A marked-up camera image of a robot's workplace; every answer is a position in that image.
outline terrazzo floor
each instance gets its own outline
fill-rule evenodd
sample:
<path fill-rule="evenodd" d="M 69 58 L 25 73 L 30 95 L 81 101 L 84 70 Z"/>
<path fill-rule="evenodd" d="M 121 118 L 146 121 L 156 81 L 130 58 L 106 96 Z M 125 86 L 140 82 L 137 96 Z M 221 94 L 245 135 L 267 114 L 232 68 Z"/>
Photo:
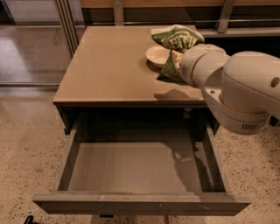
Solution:
<path fill-rule="evenodd" d="M 35 40 L 36 37 L 44 32 L 45 36 L 51 40 L 47 40 L 47 37 L 41 40 L 50 45 L 53 37 L 62 35 L 56 28 L 40 28 L 37 31 L 32 30 L 32 32 L 34 45 L 38 41 Z M 6 42 L 4 43 L 9 43 L 9 35 L 5 33 L 7 33 L 7 29 L 4 31 L 0 28 L 0 47 L 9 50 L 9 48 L 3 47 L 3 41 L 1 41 L 5 36 Z M 26 44 L 25 41 L 19 39 L 19 36 L 10 36 L 18 39 L 18 43 L 21 43 L 20 46 L 24 47 Z M 42 59 L 44 55 L 50 57 L 48 56 L 51 55 L 50 53 L 43 54 L 42 47 L 34 47 L 33 51 L 38 49 L 38 52 L 30 52 L 30 55 L 41 53 Z M 3 55 L 3 51 L 0 51 L 0 77 L 8 79 L 9 75 L 5 75 L 5 73 L 8 73 L 10 67 L 5 66 L 5 63 L 10 63 L 10 59 Z M 30 77 L 35 77 L 36 73 L 33 71 L 39 68 L 33 69 L 33 67 L 36 67 L 39 62 L 28 60 L 27 54 L 20 55 L 25 62 L 31 62 L 30 64 L 19 64 L 19 68 L 27 65 L 28 69 L 25 71 L 31 74 Z M 53 66 L 49 67 L 51 69 L 58 67 L 59 75 L 63 75 L 68 62 L 69 59 L 65 59 L 65 61 L 62 59 L 62 62 L 53 62 Z M 45 63 L 44 61 L 40 65 L 43 67 L 45 78 L 48 78 L 49 71 Z M 22 81 L 24 76 L 20 76 L 20 72 L 17 74 L 18 80 Z M 1 224 L 22 224 L 29 214 L 32 214 L 34 221 L 40 224 L 280 223 L 280 128 L 271 127 L 253 136 L 239 136 L 223 128 L 220 128 L 217 133 L 215 141 L 220 150 L 233 194 L 246 195 L 252 200 L 250 206 L 234 217 L 116 216 L 112 219 L 101 219 L 96 215 L 50 215 L 45 213 L 32 202 L 32 197 L 35 193 L 51 191 L 68 140 L 68 136 L 65 136 L 63 132 L 63 123 L 52 103 L 54 94 L 54 89 L 0 88 Z"/>

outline drawer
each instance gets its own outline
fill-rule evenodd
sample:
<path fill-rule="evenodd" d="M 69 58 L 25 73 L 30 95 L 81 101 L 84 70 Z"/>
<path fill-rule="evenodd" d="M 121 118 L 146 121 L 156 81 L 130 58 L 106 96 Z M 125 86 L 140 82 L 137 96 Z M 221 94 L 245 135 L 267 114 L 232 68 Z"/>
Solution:
<path fill-rule="evenodd" d="M 49 214 L 238 214 L 250 200 L 231 193 L 201 110 L 80 113 L 52 192 L 33 201 Z"/>

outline snack bag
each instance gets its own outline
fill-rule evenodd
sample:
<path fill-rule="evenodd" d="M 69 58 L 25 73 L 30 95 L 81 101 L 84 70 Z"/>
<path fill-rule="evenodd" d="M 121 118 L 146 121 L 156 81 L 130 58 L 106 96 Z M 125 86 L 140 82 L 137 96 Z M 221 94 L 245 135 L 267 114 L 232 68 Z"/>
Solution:
<path fill-rule="evenodd" d="M 166 28 L 152 29 L 151 37 L 156 43 L 170 49 L 169 58 L 157 79 L 186 84 L 179 75 L 179 60 L 186 49 L 205 42 L 202 35 L 183 25 L 175 24 Z"/>

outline white bowl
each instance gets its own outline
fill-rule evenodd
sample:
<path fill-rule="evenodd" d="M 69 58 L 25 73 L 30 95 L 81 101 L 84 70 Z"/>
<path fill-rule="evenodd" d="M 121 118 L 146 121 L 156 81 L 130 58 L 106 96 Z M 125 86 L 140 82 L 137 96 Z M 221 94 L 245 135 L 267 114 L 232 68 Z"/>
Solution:
<path fill-rule="evenodd" d="M 169 50 L 160 45 L 150 47 L 146 52 L 146 58 L 150 60 L 155 65 L 155 67 L 159 68 L 164 67 L 168 57 Z"/>

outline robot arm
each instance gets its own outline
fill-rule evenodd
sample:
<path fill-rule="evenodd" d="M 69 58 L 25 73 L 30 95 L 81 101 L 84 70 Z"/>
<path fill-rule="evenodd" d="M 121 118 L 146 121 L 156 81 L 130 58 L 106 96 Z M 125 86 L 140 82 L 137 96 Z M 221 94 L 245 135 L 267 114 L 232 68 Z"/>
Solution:
<path fill-rule="evenodd" d="M 226 129 L 243 135 L 280 119 L 280 59 L 261 52 L 229 57 L 215 45 L 196 45 L 183 55 L 180 75 L 200 88 L 207 106 Z"/>

